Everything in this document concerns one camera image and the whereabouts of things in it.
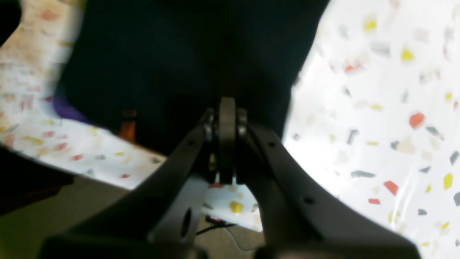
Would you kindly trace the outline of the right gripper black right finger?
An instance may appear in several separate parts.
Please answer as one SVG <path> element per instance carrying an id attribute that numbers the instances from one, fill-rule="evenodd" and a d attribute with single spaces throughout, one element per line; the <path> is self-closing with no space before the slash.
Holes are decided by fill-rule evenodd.
<path id="1" fill-rule="evenodd" d="M 228 98 L 228 183 L 258 203 L 266 246 L 255 259 L 419 259 L 414 244 L 323 189 L 268 128 Z"/>

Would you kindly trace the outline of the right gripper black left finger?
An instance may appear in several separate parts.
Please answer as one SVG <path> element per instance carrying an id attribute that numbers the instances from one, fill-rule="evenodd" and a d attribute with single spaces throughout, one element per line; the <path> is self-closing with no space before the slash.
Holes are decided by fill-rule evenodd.
<path id="1" fill-rule="evenodd" d="M 174 152 L 131 193 L 93 217 L 47 239 L 41 259 L 207 259 L 194 246 L 209 182 L 209 159 L 228 98 L 204 118 Z"/>

